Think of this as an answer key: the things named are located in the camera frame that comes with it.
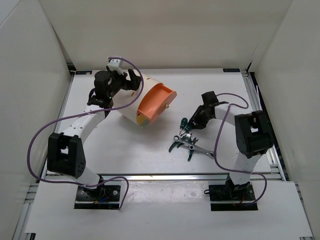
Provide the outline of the green stubby screwdriver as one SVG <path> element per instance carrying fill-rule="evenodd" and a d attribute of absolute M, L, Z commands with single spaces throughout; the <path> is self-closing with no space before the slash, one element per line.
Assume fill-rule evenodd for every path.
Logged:
<path fill-rule="evenodd" d="M 186 117 L 183 117 L 180 121 L 179 134 L 181 134 L 184 131 L 187 123 L 188 123 L 188 119 Z"/>
<path fill-rule="evenodd" d="M 193 124 L 193 123 L 182 124 L 182 125 L 180 126 L 180 132 L 179 132 L 179 134 L 180 134 L 180 135 L 187 134 L 187 133 L 189 133 L 190 131 L 192 131 L 193 128 L 194 128 L 194 124 Z"/>

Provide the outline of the cream round drawer cabinet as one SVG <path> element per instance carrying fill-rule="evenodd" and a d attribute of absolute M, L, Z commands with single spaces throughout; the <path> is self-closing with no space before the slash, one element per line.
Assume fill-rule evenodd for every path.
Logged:
<path fill-rule="evenodd" d="M 126 106 L 118 112 L 137 125 L 137 110 L 147 92 L 156 84 L 162 83 L 148 75 L 143 74 L 143 81 L 137 91 L 121 89 L 113 98 L 114 107 Z"/>

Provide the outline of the silver ratchet wrench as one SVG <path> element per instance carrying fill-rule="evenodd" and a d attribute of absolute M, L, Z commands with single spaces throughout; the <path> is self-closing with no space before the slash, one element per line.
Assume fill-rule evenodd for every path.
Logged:
<path fill-rule="evenodd" d="M 192 145 L 191 143 L 188 143 L 188 140 L 184 140 L 183 143 L 184 143 L 184 145 L 187 146 L 188 149 L 189 149 L 189 146 Z M 193 145 L 193 146 L 194 146 L 194 153 L 203 154 L 203 155 L 208 156 L 211 159 L 214 159 L 215 154 L 214 154 L 214 152 L 212 150 L 207 150 L 207 149 L 202 148 L 202 147 L 200 147 L 200 146 L 198 146 L 196 144 Z"/>

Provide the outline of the pink top drawer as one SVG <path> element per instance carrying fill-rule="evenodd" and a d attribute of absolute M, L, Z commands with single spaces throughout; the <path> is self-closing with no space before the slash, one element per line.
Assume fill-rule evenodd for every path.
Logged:
<path fill-rule="evenodd" d="M 153 124 L 156 119 L 169 107 L 176 98 L 177 92 L 162 83 L 153 86 L 143 97 L 137 109 L 137 115 L 142 114 Z"/>

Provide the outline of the yellow drawer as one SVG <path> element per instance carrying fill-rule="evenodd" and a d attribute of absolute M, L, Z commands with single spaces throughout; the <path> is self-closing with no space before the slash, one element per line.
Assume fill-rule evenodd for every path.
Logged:
<path fill-rule="evenodd" d="M 148 125 L 150 122 L 150 120 L 143 114 L 139 113 L 136 116 L 136 123 L 137 125 L 141 126 L 141 125 Z"/>

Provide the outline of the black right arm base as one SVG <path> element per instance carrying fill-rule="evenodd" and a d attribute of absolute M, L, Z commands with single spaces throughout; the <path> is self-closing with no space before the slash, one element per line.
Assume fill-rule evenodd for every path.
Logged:
<path fill-rule="evenodd" d="M 257 211 L 257 203 L 252 184 L 247 189 L 229 193 L 225 185 L 209 185 L 203 192 L 209 196 L 212 212 Z"/>

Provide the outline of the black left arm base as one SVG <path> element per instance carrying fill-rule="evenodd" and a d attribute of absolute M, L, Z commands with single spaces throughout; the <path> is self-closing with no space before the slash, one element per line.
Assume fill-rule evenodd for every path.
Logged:
<path fill-rule="evenodd" d="M 118 210 L 121 185 L 107 184 L 95 189 L 78 187 L 74 200 L 77 210 Z"/>

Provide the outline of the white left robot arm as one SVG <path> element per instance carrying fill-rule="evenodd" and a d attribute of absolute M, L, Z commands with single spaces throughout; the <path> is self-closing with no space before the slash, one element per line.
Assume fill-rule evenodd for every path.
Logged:
<path fill-rule="evenodd" d="M 143 76 L 136 75 L 132 69 L 126 73 L 110 69 L 98 71 L 83 115 L 62 132 L 49 136 L 47 169 L 87 188 L 94 200 L 102 199 L 105 187 L 100 184 L 101 177 L 86 166 L 83 144 L 108 116 L 114 106 L 113 98 L 120 90 L 140 92 L 143 86 Z"/>

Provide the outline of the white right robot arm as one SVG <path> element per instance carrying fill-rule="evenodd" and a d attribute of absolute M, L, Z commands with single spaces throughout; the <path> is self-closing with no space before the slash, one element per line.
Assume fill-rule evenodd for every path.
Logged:
<path fill-rule="evenodd" d="M 214 91 L 201 95 L 203 104 L 199 105 L 182 133 L 205 129 L 211 120 L 221 120 L 215 140 L 213 155 L 217 162 L 219 138 L 225 123 L 235 127 L 235 141 L 238 148 L 237 159 L 232 169 L 220 166 L 229 172 L 224 193 L 230 200 L 238 199 L 243 193 L 243 186 L 250 182 L 254 168 L 268 149 L 274 145 L 273 135 L 265 113 L 262 110 L 249 112 L 249 104 L 240 106 L 236 103 L 219 101 Z"/>

